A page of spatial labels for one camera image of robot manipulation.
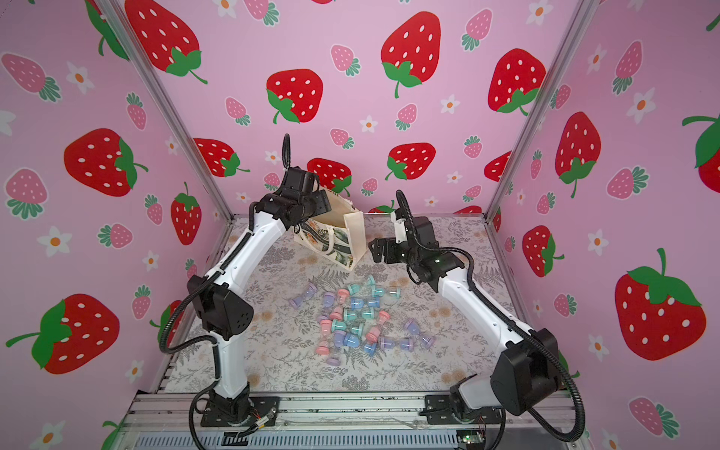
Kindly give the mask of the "canvas tote bag floral print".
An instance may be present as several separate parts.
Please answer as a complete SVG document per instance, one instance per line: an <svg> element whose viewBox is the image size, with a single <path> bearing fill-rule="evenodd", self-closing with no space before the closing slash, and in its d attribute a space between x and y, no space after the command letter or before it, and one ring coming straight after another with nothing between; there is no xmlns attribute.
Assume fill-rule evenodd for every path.
<svg viewBox="0 0 720 450"><path fill-rule="evenodd" d="M322 188L331 210L300 225L294 241L352 272L368 251L364 213L341 195Z"/></svg>

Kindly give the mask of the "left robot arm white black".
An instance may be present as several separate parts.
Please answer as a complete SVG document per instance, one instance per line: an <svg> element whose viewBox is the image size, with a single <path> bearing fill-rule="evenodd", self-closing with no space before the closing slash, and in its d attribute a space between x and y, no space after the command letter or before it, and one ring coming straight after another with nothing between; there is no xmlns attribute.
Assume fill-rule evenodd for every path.
<svg viewBox="0 0 720 450"><path fill-rule="evenodd" d="M202 328L213 339L216 374L210 409L231 423L239 424L251 413L245 332L254 309L242 298L249 278L283 234L330 210L316 174L287 169L277 190L250 206L249 224L229 252L204 277L187 284Z"/></svg>

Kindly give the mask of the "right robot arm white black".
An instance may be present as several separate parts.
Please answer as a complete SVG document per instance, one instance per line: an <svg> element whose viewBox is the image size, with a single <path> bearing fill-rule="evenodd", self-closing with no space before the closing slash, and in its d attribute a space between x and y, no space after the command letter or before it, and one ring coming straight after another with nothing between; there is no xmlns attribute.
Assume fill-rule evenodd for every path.
<svg viewBox="0 0 720 450"><path fill-rule="evenodd" d="M533 414L536 405L561 387L560 368L539 350L557 356L557 341L517 320L474 282L474 259L456 247L442 247L426 217L390 215L395 235L369 243L373 260L405 264L414 282L426 283L449 301L482 335L497 358L486 378L472 375L450 389L451 410L461 418L483 408L502 408L512 416Z"/></svg>

